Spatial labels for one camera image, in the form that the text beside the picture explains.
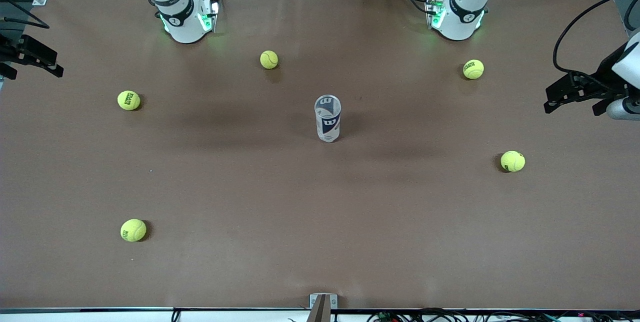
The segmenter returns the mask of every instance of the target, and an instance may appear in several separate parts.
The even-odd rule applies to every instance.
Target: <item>brown table surface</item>
[[[64,78],[19,67],[0,94],[0,305],[638,308],[640,124],[543,109],[596,1],[491,0],[450,42],[406,0],[225,0],[221,33],[180,45],[147,0],[48,0],[28,33]],[[605,5],[560,62],[626,39]]]

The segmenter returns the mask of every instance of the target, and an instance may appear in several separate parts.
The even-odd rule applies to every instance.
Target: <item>wilson logo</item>
[[[126,98],[124,99],[124,104],[131,105],[131,98],[133,98],[133,93],[127,93]]]

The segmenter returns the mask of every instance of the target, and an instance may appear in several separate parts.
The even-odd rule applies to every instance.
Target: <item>tennis ball can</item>
[[[343,107],[336,96],[325,94],[315,101],[315,126],[318,137],[327,143],[340,135],[340,113]]]

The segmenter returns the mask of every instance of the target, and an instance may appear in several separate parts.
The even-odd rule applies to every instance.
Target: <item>yellow tennis ball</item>
[[[140,105],[140,96],[133,91],[124,91],[118,96],[118,104],[124,110],[134,110]]]
[[[120,227],[120,235],[126,242],[137,242],[147,233],[147,225],[139,219],[130,219]]]
[[[462,68],[462,73],[469,79],[477,79],[485,72],[485,65],[477,59],[469,60]]]
[[[524,167],[524,155],[516,151],[508,151],[500,158],[500,165],[507,172],[517,172]]]
[[[265,51],[260,55],[260,64],[266,69],[273,69],[278,66],[278,55],[272,51]]]

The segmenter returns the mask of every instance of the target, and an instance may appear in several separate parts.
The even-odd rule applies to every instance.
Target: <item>green led light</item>
[[[205,32],[208,32],[211,30],[211,18],[209,18],[208,16],[202,16],[200,13],[198,13],[198,18],[199,21],[202,25],[202,29],[205,30]]]
[[[167,22],[165,22],[165,19],[162,15],[160,15],[160,20],[162,21],[162,25],[164,25],[164,31],[169,33],[169,27],[167,26]]]
[[[439,28],[442,25],[442,20],[444,19],[444,8],[441,9],[434,17],[433,23],[431,24],[434,28]]]
[[[484,16],[485,16],[484,12],[480,13],[480,16],[478,17],[478,23],[477,23],[477,25],[475,25],[475,29],[480,28],[480,25],[482,23],[482,17],[484,17]]]

